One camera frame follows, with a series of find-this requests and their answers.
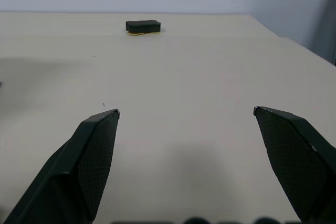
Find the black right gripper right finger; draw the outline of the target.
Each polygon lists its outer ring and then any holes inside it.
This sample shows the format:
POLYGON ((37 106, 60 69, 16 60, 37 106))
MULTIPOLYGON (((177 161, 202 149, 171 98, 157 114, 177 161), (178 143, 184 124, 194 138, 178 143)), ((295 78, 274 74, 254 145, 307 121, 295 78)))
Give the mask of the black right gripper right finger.
POLYGON ((335 223, 335 147, 292 113, 257 106, 253 114, 272 170, 299 219, 335 223))

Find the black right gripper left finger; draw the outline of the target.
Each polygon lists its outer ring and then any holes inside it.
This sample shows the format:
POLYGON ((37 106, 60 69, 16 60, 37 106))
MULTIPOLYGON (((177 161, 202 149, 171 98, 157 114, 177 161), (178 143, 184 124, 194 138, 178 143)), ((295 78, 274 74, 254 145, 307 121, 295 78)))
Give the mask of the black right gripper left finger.
POLYGON ((120 112, 82 121, 47 160, 5 223, 93 223, 110 173, 120 112))

